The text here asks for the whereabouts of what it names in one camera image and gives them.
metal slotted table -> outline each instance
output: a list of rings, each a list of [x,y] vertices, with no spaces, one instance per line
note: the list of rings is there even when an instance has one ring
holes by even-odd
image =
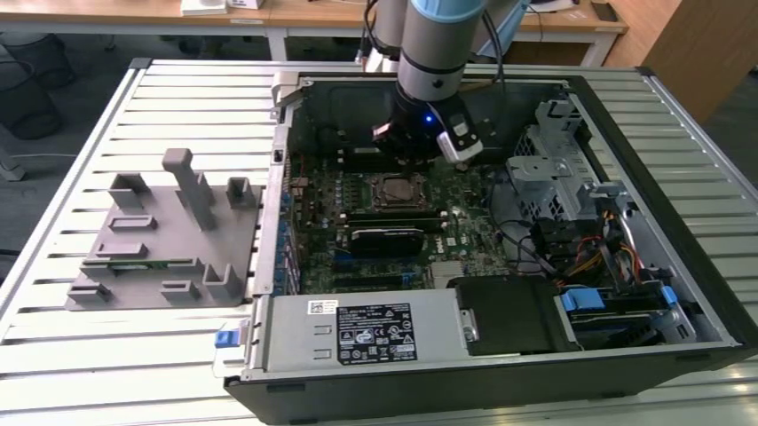
[[[14,269],[0,287],[0,425],[261,424],[213,377],[213,335],[237,308],[66,312],[116,172],[169,185],[162,152],[186,147],[210,185],[266,183],[276,132],[273,74],[353,72],[340,63],[154,60],[129,69]],[[493,67],[473,66],[492,73]],[[655,77],[632,69],[508,67],[584,75],[752,318],[758,318],[758,194]],[[597,159],[613,176],[613,161]],[[266,214],[264,202],[258,217]],[[261,238],[269,230],[261,230]],[[252,254],[250,271],[257,257]],[[368,424],[754,424],[758,367],[747,360],[628,398],[360,421]]]

cable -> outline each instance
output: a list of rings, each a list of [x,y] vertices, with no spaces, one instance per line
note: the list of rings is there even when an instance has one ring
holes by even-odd
[[[540,266],[541,270],[548,274],[552,275],[553,277],[563,277],[563,274],[560,272],[557,272],[557,270],[552,267],[552,265],[547,262],[547,260],[544,260],[543,257],[540,257],[528,247],[525,247],[521,243],[519,243],[516,241],[515,238],[512,238],[508,233],[505,233],[501,230],[500,225],[497,224],[497,222],[495,221],[495,217],[492,215],[492,194],[495,194],[495,181],[492,180],[492,185],[489,187],[489,203],[488,203],[488,212],[489,212],[489,222],[492,223],[492,225],[495,226],[495,228],[497,229],[497,231],[500,232],[500,235],[503,236],[503,238],[505,240],[508,240],[508,242],[516,246],[516,248],[521,249],[523,252],[531,256],[531,258],[535,260],[536,264]]]
[[[481,22],[484,23],[484,28],[487,29],[487,33],[489,34],[489,41],[492,43],[492,49],[495,50],[495,56],[496,56],[495,60],[497,61],[497,72],[495,74],[492,82],[495,83],[497,80],[500,80],[501,91],[504,93],[505,73],[501,65],[503,51],[501,51],[500,37],[497,36],[497,29],[495,27],[495,23],[492,22],[489,12],[487,11],[484,11],[484,13],[481,14]]]
[[[10,155],[10,158],[32,158],[32,157],[69,157],[76,158],[76,154],[20,154]]]
[[[573,262],[576,264],[579,263],[579,259],[581,258],[581,246],[584,245],[584,243],[593,241],[593,240],[600,240],[601,238],[603,237],[600,237],[599,235],[593,235],[591,237],[581,238],[581,240],[579,241],[579,244],[576,245],[576,259],[573,260]]]
[[[541,27],[541,14],[533,10],[533,8],[531,7],[531,4],[528,5],[528,7],[529,7],[529,9],[531,9],[531,12],[532,12],[532,13],[536,13],[536,21],[539,22],[539,25],[540,25],[540,41],[539,41],[537,44],[536,44],[536,50],[535,50],[535,53],[533,53],[533,58],[535,58],[535,59],[539,59],[539,57],[540,57],[541,41],[544,40],[544,28]]]
[[[5,167],[5,165],[2,164],[2,162],[0,162],[0,169],[2,169],[4,171],[10,171],[13,169],[9,169],[8,167]]]
[[[515,260],[512,260],[512,259],[511,259],[511,260],[505,260],[505,262],[515,262],[515,263],[516,263],[516,266],[515,266],[516,270],[519,269],[519,266],[520,266],[521,264],[524,264],[524,263],[525,263],[525,264],[537,264],[537,263],[539,263],[539,262],[536,262],[535,260],[523,260],[523,258],[521,258],[521,255],[523,255],[523,252],[521,252],[521,247],[523,247],[523,246],[521,246],[521,244],[523,244],[523,241],[524,241],[527,238],[529,239],[529,238],[531,238],[531,235],[524,235],[523,237],[520,237],[520,240],[519,240],[519,244],[520,244],[520,245],[519,245],[519,249],[516,250],[516,258],[515,258]]]
[[[635,276],[636,282],[640,282],[640,280],[639,280],[639,265],[640,265],[639,255],[636,254],[636,251],[632,248],[629,248],[625,244],[620,244],[620,249],[625,251],[625,253],[628,254],[628,256],[631,258],[629,259],[631,264],[632,264],[632,266],[631,266],[632,272],[631,273]]]
[[[20,256],[21,252],[18,250],[9,250],[6,248],[0,248],[0,256]]]
[[[365,34],[368,35],[368,41],[371,46],[375,48],[377,46],[376,39],[373,37],[373,25],[368,25],[368,16],[371,15],[371,10],[379,3],[379,0],[367,0],[365,9],[363,11],[363,27],[365,28]]]
[[[361,66],[361,70],[365,71],[365,51],[368,50],[367,45],[367,38],[365,38],[365,27],[363,27],[363,31],[360,33],[360,45],[357,46],[357,52],[355,53],[355,63]]]

gray carpet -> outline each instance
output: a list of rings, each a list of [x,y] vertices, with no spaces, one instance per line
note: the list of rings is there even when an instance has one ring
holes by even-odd
[[[177,42],[161,41],[156,36],[118,35],[116,49],[105,51],[105,40],[96,35],[62,35],[66,55],[78,79],[68,87],[53,90],[50,96],[65,119],[60,132],[33,141],[14,139],[0,128],[2,147],[10,154],[60,153],[76,154],[84,145],[92,127],[121,80],[132,58],[192,59],[182,54]],[[197,46],[197,39],[185,40]],[[355,42],[335,43],[328,38],[288,40],[292,60],[352,60]],[[5,52],[0,48],[0,60]],[[221,59],[265,60],[265,39],[252,37],[242,41],[236,37],[221,51]],[[758,182],[758,151],[750,148],[758,140],[758,80],[747,78],[710,120],[706,130],[718,141],[727,155],[735,160],[752,182]],[[0,249],[21,249],[28,235],[48,206],[49,200],[72,159],[65,157],[33,157],[18,159],[26,169],[22,182],[8,183],[0,179]],[[6,275],[13,258],[0,256],[0,278]]]

blue clip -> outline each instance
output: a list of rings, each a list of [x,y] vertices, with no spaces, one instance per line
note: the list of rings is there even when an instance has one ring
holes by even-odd
[[[663,294],[663,298],[665,299],[668,306],[673,306],[679,300],[676,298],[676,293],[673,293],[673,288],[671,288],[671,286],[663,286],[660,293]]]
[[[416,275],[415,272],[403,272],[401,277],[403,277],[403,287],[407,287],[411,285],[411,279],[413,278],[413,275]]]
[[[216,331],[216,348],[233,348],[238,346],[238,330]]]
[[[595,288],[572,288],[560,295],[560,301],[567,312],[605,308],[603,298]]]

warning label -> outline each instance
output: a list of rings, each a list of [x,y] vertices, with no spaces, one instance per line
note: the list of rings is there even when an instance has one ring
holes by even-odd
[[[339,307],[336,329],[344,366],[416,360],[409,304]]]

